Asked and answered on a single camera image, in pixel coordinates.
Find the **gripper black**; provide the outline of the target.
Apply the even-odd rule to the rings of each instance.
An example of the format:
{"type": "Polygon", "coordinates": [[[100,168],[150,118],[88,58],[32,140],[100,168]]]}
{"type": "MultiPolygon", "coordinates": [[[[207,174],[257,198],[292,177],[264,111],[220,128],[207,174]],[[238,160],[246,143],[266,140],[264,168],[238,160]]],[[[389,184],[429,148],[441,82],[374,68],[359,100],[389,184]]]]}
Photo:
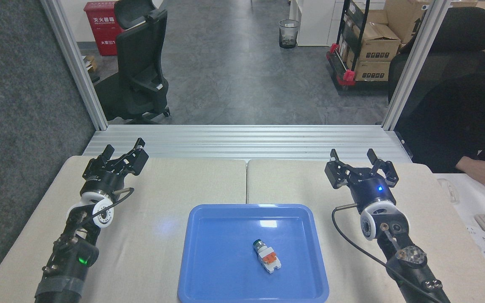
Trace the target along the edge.
{"type": "Polygon", "coordinates": [[[124,178],[127,174],[139,175],[148,161],[149,155],[143,149],[146,142],[138,138],[133,149],[123,154],[112,163],[112,172],[107,168],[108,161],[114,153],[114,148],[108,144],[104,151],[95,159],[91,159],[83,172],[83,178],[86,180],[83,185],[83,194],[85,192],[102,192],[111,199],[119,199],[120,194],[114,194],[115,191],[124,187],[124,178]]]}
{"type": "Polygon", "coordinates": [[[389,187],[395,187],[399,181],[396,169],[391,161],[383,161],[378,158],[373,149],[366,153],[372,164],[370,176],[367,179],[359,180],[356,169],[339,160],[335,149],[331,149],[330,160],[325,165],[325,174],[334,189],[347,185],[350,188],[354,202],[357,204],[358,212],[362,212],[368,205],[376,201],[390,201],[396,205],[396,200],[389,187]],[[377,176],[377,171],[382,170],[385,179],[377,176]]]}

